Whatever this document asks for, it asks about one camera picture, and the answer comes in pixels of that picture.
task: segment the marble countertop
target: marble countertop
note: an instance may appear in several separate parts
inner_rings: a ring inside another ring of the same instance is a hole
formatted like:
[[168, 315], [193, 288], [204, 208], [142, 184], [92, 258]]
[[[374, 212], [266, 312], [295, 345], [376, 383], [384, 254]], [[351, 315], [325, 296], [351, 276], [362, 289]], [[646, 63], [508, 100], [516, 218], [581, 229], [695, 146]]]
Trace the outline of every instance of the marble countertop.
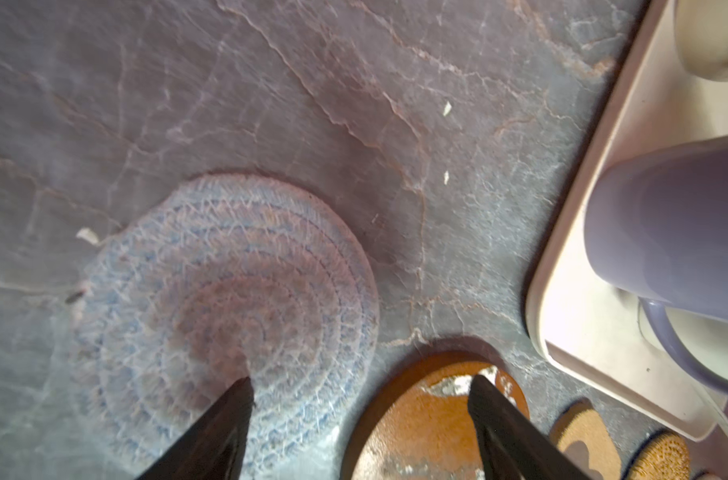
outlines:
[[[624, 462], [658, 428], [549, 366], [528, 275], [641, 0], [0, 0], [0, 478], [127, 478], [67, 408], [63, 299], [177, 184], [256, 172], [326, 201], [381, 297], [356, 408], [278, 478], [334, 478], [408, 358], [478, 339], [546, 432], [589, 398]], [[722, 468], [719, 433], [693, 446]]]

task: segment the white paint chip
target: white paint chip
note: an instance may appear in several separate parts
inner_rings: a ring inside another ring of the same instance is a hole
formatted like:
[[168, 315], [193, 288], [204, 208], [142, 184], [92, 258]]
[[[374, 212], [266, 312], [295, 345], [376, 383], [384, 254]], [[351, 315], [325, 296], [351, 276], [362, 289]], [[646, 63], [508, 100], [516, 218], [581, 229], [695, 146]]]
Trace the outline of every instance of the white paint chip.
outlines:
[[91, 245], [100, 245], [100, 237], [94, 233], [94, 230], [88, 226], [84, 226], [76, 234], [76, 238], [81, 239]]

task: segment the beige cup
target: beige cup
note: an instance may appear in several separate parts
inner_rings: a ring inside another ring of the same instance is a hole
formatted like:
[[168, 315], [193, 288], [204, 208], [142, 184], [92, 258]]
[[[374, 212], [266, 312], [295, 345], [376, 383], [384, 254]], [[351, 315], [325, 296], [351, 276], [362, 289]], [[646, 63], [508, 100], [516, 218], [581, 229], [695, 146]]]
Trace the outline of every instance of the beige cup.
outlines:
[[678, 0], [676, 47], [687, 71], [728, 82], [728, 0]]

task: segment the white tray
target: white tray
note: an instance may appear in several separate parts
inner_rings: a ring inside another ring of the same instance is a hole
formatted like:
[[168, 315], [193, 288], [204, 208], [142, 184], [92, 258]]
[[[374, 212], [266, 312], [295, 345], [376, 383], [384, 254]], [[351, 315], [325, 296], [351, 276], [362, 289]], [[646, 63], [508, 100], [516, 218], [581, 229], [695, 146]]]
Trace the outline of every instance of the white tray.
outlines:
[[[690, 380], [641, 336], [638, 299], [603, 282], [585, 254], [584, 215], [602, 170], [688, 141], [728, 135], [728, 83], [685, 72], [674, 0], [653, 0], [527, 294], [535, 348], [560, 370], [699, 441], [715, 422]], [[724, 408], [726, 398], [713, 394]]]

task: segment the purple mug handle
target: purple mug handle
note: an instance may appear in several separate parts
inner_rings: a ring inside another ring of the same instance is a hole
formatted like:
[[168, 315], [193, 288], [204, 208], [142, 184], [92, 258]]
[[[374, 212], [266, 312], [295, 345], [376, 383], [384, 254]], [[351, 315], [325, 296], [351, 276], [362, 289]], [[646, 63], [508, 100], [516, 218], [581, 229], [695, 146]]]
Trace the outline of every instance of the purple mug handle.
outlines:
[[668, 314], [665, 311], [665, 305], [657, 300], [649, 300], [642, 297], [639, 298], [639, 301], [641, 302], [641, 307], [644, 309], [644, 313], [647, 314], [652, 331], [657, 336], [657, 340], [660, 341], [665, 351], [670, 355], [670, 358], [674, 359], [682, 370], [698, 382], [728, 395], [728, 379], [725, 379], [703, 365], [700, 360], [695, 358], [687, 350], [686, 346], [676, 334], [674, 326], [670, 324]]

